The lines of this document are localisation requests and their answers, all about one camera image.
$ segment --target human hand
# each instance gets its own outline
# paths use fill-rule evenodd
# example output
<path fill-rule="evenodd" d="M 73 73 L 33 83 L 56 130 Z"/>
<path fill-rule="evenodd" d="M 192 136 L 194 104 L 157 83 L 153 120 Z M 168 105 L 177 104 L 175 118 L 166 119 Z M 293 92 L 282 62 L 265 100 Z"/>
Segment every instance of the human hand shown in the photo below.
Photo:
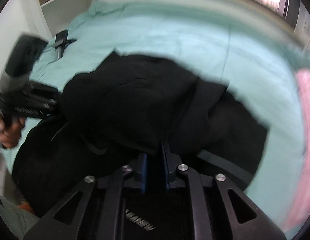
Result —
<path fill-rule="evenodd" d="M 0 143 L 6 148 L 14 148 L 21 138 L 21 131 L 25 126 L 25 118 L 15 118 L 10 127 L 5 127 L 0 115 Z"/>

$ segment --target orange object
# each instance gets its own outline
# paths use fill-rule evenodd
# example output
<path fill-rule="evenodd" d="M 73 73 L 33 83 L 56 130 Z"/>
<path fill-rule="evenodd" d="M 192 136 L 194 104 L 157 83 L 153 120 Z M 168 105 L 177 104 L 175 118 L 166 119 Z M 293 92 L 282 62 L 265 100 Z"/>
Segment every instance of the orange object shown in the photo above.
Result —
<path fill-rule="evenodd" d="M 24 205 L 19 205 L 18 206 L 20 209 L 23 209 L 23 210 L 26 210 L 28 211 L 29 213 L 32 213 L 33 215 L 35 215 L 35 212 L 34 210 L 32 209 L 32 207 L 27 203 L 27 204 L 24 204 Z"/>

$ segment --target pink towel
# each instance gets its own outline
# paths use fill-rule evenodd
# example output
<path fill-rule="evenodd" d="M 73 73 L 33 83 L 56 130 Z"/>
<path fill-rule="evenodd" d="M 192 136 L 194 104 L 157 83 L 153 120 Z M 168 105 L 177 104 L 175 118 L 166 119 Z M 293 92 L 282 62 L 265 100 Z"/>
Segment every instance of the pink towel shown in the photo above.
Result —
<path fill-rule="evenodd" d="M 306 152 L 294 203 L 282 228 L 284 231 L 301 225 L 310 215 L 310 70 L 299 70 L 296 73 L 296 79 L 303 108 Z"/>

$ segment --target black jacket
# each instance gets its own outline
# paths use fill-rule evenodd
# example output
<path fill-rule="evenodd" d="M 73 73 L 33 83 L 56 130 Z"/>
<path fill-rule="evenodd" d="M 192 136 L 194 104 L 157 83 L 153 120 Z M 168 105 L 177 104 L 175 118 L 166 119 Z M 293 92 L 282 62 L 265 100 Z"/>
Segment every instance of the black jacket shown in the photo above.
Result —
<path fill-rule="evenodd" d="M 68 82 L 59 102 L 66 118 L 42 121 L 28 134 L 13 179 L 41 216 L 84 176 L 109 174 L 140 152 L 156 156 L 162 141 L 200 173 L 223 172 L 196 158 L 205 149 L 253 175 L 266 129 L 226 89 L 165 58 L 112 53 Z M 106 153 L 96 155 L 87 141 Z"/>

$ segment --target bed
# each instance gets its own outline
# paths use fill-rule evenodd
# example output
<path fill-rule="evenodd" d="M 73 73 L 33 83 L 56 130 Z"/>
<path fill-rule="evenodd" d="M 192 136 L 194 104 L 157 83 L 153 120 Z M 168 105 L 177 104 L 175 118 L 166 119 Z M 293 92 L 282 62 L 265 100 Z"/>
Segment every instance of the bed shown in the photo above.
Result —
<path fill-rule="evenodd" d="M 58 61 L 50 41 L 31 79 L 63 90 L 76 73 L 94 70 L 116 49 L 168 57 L 204 80 L 229 85 L 252 115 L 270 127 L 262 161 L 245 193 L 278 226 L 283 225 L 305 151 L 293 72 L 292 54 L 298 49 L 293 44 L 280 44 L 234 19 L 204 10 L 145 2 L 95 2 L 68 30 L 69 38 L 77 41 Z M 20 144 L 38 122 L 27 120 Z M 18 149 L 4 150 L 10 172 Z"/>

